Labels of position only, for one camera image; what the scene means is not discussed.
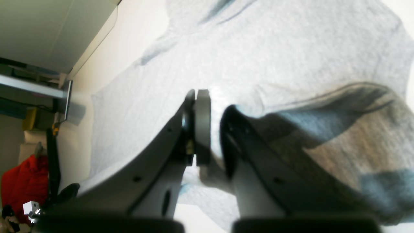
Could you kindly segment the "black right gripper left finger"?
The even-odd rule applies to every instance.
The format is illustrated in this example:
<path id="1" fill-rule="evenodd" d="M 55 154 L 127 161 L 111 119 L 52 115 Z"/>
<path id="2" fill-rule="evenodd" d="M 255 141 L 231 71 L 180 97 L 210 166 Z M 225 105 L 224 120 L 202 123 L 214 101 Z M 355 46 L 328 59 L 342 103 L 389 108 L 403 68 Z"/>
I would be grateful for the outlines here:
<path id="1" fill-rule="evenodd" d="M 182 176 L 194 156 L 211 160 L 211 99 L 190 90 L 152 142 L 121 170 L 46 211 L 34 233 L 183 233 L 173 220 Z"/>

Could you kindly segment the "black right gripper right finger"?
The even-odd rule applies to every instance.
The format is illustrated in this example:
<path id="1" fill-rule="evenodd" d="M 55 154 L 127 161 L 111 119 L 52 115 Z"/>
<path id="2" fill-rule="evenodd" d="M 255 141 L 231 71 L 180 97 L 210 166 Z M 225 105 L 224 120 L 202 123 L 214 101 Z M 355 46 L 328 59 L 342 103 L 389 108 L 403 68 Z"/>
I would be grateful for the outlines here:
<path id="1" fill-rule="evenodd" d="M 381 233 L 376 219 L 300 177 L 237 108 L 220 122 L 226 172 L 240 219 L 233 233 Z"/>

